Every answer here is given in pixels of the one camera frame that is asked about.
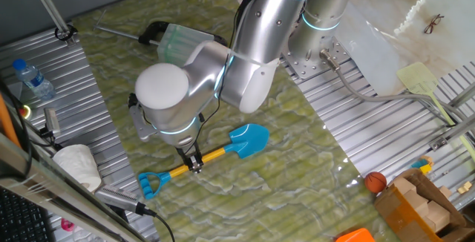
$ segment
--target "keyboard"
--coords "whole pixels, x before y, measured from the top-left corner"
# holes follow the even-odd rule
[[[43,208],[0,188],[0,241],[53,242]]]

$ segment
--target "yellow shovel handle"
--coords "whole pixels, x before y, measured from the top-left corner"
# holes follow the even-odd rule
[[[208,154],[204,155],[201,160],[203,161],[203,163],[207,163],[208,161],[213,160],[213,159],[215,159],[215,158],[217,158],[220,155],[223,155],[225,153],[226,152],[224,151],[224,148],[219,148],[217,150],[214,150],[211,153],[208,153]],[[173,178],[173,177],[176,177],[176,176],[178,176],[178,175],[180,175],[183,172],[188,171],[188,170],[189,169],[188,169],[187,165],[181,165],[180,167],[171,170],[170,171],[170,176]]]

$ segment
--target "eyeglasses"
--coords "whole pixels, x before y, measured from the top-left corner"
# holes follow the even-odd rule
[[[440,14],[433,18],[430,24],[425,28],[424,33],[431,34],[433,32],[433,26],[438,25],[443,18],[444,16],[440,16]]]

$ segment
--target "gray cable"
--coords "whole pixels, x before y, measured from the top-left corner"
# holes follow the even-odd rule
[[[357,90],[355,90],[353,87],[351,87],[351,85],[349,84],[349,82],[347,81],[347,79],[343,76],[343,74],[341,73],[341,71],[338,69],[336,71],[336,73],[338,74],[338,76],[340,77],[341,81],[343,82],[344,86],[350,91],[352,92],[354,95],[356,95],[357,97],[359,97],[360,99],[364,100],[364,101],[368,101],[368,102],[384,102],[384,101],[392,101],[392,100],[399,100],[399,99],[422,99],[424,101],[428,101],[430,103],[432,103],[432,99],[428,96],[425,96],[425,95],[421,95],[421,94],[399,94],[399,95],[394,95],[394,96],[388,96],[388,97],[369,97],[369,96],[365,96],[363,94],[360,94]],[[460,121],[463,121],[465,120],[467,117],[465,117],[462,113],[458,112],[455,108],[451,107],[450,105],[444,103],[444,102],[440,102],[440,105],[442,105],[446,110],[450,111],[452,114],[456,115]]]

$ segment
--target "pink object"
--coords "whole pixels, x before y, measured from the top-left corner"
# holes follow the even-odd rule
[[[61,219],[61,228],[65,231],[72,232],[74,230],[74,223],[64,218]]]

